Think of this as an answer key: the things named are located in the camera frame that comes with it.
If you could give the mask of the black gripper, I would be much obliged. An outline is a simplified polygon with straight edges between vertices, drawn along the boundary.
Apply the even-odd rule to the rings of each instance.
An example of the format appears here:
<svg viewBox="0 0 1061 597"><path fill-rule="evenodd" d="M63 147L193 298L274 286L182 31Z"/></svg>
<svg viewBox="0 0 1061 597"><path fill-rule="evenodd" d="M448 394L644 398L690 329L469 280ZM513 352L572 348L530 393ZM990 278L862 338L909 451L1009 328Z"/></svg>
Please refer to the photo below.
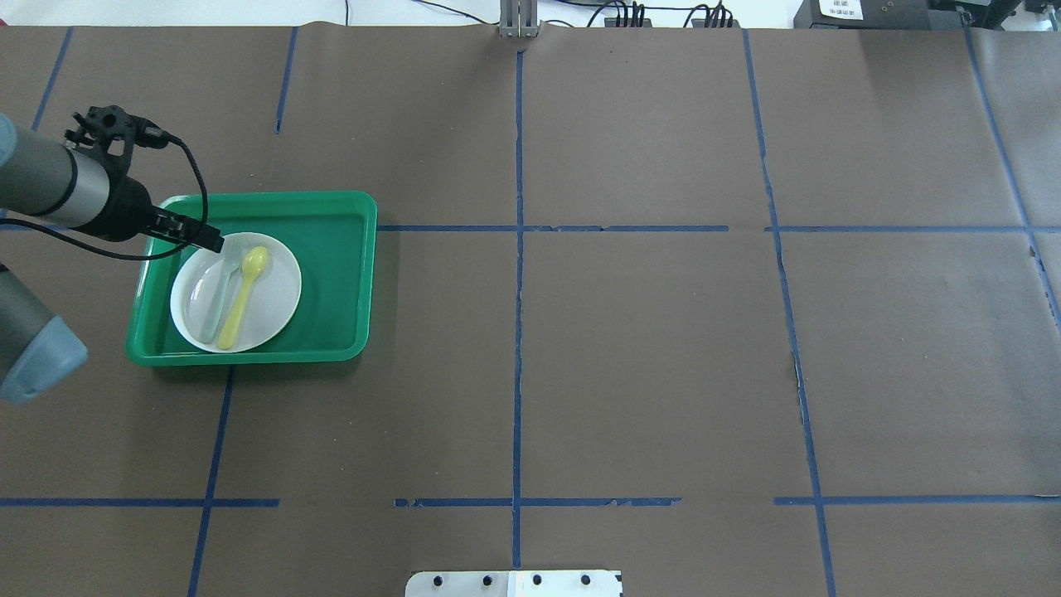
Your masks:
<svg viewBox="0 0 1061 597"><path fill-rule="evenodd" d="M98 218L98 238L122 242L147 231L152 238L213 253L222 253L225 243L206 220L156 209L147 187L128 175L109 175L109 197Z"/></svg>

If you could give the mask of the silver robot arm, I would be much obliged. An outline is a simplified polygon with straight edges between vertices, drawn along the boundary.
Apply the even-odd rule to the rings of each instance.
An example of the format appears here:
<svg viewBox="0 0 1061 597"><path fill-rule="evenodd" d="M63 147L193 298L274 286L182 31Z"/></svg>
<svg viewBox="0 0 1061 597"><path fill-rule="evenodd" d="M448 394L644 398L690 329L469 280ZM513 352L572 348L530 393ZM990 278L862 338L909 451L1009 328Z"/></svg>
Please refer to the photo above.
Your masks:
<svg viewBox="0 0 1061 597"><path fill-rule="evenodd" d="M75 250L125 262L189 248L219 253L207 187L185 140L116 105L73 116L63 140L2 117L2 399L23 404L80 369L90 352L31 284L63 273ZM201 212L159 206L131 175L133 151L176 147L191 168Z"/></svg>

